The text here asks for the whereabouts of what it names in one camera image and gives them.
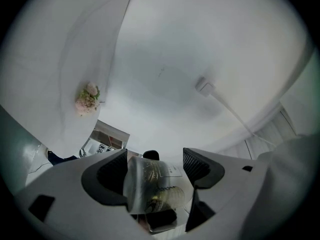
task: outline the white ceiling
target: white ceiling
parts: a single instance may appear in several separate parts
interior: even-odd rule
[[[182,148],[217,151],[263,119],[284,92],[307,34],[284,0],[131,0],[116,44],[99,119],[128,134],[127,148],[181,161]]]

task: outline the black object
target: black object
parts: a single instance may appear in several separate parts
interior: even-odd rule
[[[64,162],[68,162],[68,161],[72,161],[72,160],[78,159],[78,158],[75,157],[74,155],[73,155],[73,156],[70,156],[70,157],[68,157],[68,158],[61,158],[61,157],[57,156],[55,153],[53,153],[53,152],[50,151],[50,150],[47,151],[47,156],[48,156],[49,162],[50,162],[53,166],[58,165],[58,164],[61,164],[61,163],[64,163]]]
[[[39,195],[29,207],[30,213],[36,216],[40,221],[44,222],[51,205],[55,198],[47,195]]]
[[[146,220],[152,229],[171,224],[177,219],[177,214],[174,210],[164,210],[152,212],[145,215]]]
[[[143,158],[159,161],[159,153],[156,150],[149,150],[143,153]]]
[[[243,167],[242,170],[251,172],[251,171],[252,171],[252,168],[253,168],[252,166],[247,165],[247,166]]]
[[[209,189],[225,175],[220,163],[189,148],[183,148],[183,169],[195,189]]]
[[[216,213],[205,203],[199,201],[197,190],[193,192],[192,207],[189,215],[189,219],[185,226],[185,231],[198,227],[208,219],[210,219]]]
[[[127,150],[121,149],[88,167],[82,174],[81,183],[88,195],[100,204],[126,206],[123,187],[127,171]]]

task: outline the cable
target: cable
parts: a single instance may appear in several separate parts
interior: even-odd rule
[[[255,133],[253,133],[249,127],[246,125],[246,123],[244,121],[242,121],[242,119],[238,116],[238,114],[225,102],[225,100],[221,97],[221,95],[219,95],[219,93],[217,92],[217,90],[214,90],[214,92],[211,94],[213,97],[215,97],[227,110],[229,110],[231,112],[231,114],[243,125],[243,127],[253,136],[259,138],[260,140],[276,147],[275,144],[273,144],[272,142],[261,138],[260,136],[256,135]]]
[[[291,123],[289,123],[289,121],[287,120],[287,118],[285,117],[285,115],[281,111],[280,111],[280,113],[283,116],[283,118],[286,120],[288,125],[290,126],[291,130],[293,131],[293,133],[296,135],[296,132],[295,132],[294,128],[292,127]]]
[[[185,206],[183,206],[183,209],[185,210],[185,212],[186,212],[187,214],[190,214],[190,212],[187,211],[187,209],[186,209]]]
[[[52,164],[52,163],[46,162],[46,163],[42,164],[38,169],[36,169],[36,170],[34,170],[34,171],[31,171],[31,172],[29,172],[28,174],[35,173],[35,172],[38,171],[42,166],[47,165],[47,164]]]
[[[245,142],[245,144],[246,144],[246,148],[248,149],[248,151],[249,151],[249,155],[250,155],[250,158],[251,158],[251,160],[252,160],[252,156],[251,156],[250,149],[249,149],[249,147],[248,147],[247,141],[246,141],[246,140],[244,140],[244,142]]]

